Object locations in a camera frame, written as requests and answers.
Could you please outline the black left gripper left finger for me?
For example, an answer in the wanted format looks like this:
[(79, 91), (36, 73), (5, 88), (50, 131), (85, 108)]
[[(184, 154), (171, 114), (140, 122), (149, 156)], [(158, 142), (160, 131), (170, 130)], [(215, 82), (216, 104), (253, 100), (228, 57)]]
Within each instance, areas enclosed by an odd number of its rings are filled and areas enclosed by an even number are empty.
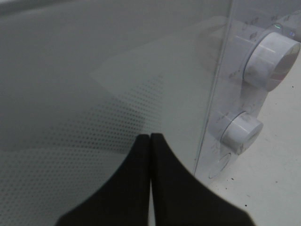
[(58, 226), (146, 226), (150, 199), (150, 137), (138, 135), (125, 160), (93, 195), (62, 215)]

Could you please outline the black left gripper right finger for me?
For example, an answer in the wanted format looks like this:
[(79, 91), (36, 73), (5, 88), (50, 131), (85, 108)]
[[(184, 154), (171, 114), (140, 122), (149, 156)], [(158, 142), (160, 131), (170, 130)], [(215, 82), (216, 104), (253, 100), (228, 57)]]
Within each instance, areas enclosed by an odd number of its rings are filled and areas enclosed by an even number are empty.
[(201, 184), (164, 136), (150, 137), (150, 177), (158, 226), (252, 226), (251, 217)]

